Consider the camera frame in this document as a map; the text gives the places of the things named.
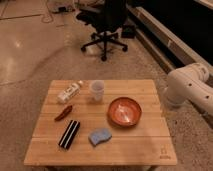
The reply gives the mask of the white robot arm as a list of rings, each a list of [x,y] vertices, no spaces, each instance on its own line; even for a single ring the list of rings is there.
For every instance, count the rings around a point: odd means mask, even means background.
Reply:
[[[203,119],[213,129],[213,87],[206,81],[209,70],[202,63],[192,63],[172,70],[167,75],[164,103],[168,108],[179,108],[186,100],[205,111]]]

